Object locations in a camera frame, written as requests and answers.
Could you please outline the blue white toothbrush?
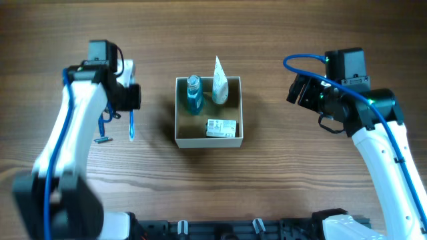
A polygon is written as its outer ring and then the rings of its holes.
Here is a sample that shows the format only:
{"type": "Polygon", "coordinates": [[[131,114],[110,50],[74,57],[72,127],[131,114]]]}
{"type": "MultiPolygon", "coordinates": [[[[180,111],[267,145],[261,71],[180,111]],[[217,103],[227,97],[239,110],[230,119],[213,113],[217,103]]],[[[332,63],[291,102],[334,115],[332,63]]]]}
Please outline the blue white toothbrush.
{"type": "Polygon", "coordinates": [[[135,135],[135,127],[134,127],[134,112],[129,112],[129,140],[133,141],[135,135]]]}

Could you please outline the blue razor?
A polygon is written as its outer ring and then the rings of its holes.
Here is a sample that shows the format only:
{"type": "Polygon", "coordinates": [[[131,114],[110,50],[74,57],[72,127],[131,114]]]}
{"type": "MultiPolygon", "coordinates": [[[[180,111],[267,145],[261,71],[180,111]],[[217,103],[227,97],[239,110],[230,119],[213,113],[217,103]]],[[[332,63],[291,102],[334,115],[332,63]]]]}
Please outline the blue razor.
{"type": "Polygon", "coordinates": [[[109,115],[109,119],[104,119],[103,115],[100,115],[98,119],[98,129],[99,129],[100,137],[97,139],[94,139],[95,143],[100,144],[100,143],[106,143],[113,140],[111,137],[108,137],[105,135],[105,124],[111,122],[112,119],[113,119],[112,114],[109,115]]]}

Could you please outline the blue mouthwash bottle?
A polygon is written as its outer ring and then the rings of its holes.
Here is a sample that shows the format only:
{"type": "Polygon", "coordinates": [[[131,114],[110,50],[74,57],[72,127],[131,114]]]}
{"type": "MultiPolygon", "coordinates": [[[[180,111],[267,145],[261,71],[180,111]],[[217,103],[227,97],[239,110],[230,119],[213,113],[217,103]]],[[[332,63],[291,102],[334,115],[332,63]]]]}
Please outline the blue mouthwash bottle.
{"type": "Polygon", "coordinates": [[[198,115],[203,107],[202,80],[198,75],[187,78],[187,105],[192,115],[198,115]]]}

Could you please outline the white cream tube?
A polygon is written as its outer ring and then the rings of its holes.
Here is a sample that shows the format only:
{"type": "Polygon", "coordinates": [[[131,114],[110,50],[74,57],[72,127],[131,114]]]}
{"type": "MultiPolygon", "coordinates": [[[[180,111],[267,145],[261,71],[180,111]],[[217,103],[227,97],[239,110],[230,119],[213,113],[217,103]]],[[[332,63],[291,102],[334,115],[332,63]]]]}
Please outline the white cream tube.
{"type": "Polygon", "coordinates": [[[223,105],[228,100],[228,95],[228,79],[219,58],[216,57],[212,83],[212,100],[215,104],[223,105]]]}

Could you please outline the white green soap box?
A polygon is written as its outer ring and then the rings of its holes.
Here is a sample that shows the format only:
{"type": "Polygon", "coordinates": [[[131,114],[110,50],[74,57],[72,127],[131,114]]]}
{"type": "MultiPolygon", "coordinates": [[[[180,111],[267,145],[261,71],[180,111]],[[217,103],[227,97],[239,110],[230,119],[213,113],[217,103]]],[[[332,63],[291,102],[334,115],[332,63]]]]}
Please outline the white green soap box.
{"type": "Polygon", "coordinates": [[[205,134],[207,137],[234,138],[237,131],[237,121],[224,119],[208,119],[205,134]]]}

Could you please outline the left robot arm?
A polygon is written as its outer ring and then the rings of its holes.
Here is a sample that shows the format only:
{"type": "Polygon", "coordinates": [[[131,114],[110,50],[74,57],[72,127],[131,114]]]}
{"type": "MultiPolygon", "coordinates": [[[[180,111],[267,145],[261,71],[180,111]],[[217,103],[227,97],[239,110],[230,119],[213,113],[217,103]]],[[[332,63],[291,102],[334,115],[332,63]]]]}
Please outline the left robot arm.
{"type": "Polygon", "coordinates": [[[32,172],[13,182],[13,196],[32,239],[133,239],[135,216],[103,208],[86,181],[94,133],[103,113],[117,119],[141,106],[135,67],[111,41],[89,42],[87,59],[62,72],[63,96],[49,140],[32,172]]]}

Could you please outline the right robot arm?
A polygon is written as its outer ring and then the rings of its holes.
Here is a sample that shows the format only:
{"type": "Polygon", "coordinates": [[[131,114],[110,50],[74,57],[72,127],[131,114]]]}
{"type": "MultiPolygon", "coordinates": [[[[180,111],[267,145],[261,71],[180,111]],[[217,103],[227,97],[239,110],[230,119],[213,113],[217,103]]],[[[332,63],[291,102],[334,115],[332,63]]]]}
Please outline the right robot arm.
{"type": "Polygon", "coordinates": [[[381,235],[341,209],[317,212],[312,220],[319,239],[425,239],[426,190],[410,152],[404,116],[395,94],[370,86],[364,50],[327,51],[308,56],[325,65],[324,75],[297,69],[284,58],[283,66],[296,74],[287,100],[342,123],[342,131],[361,154],[386,224],[381,235]]]}

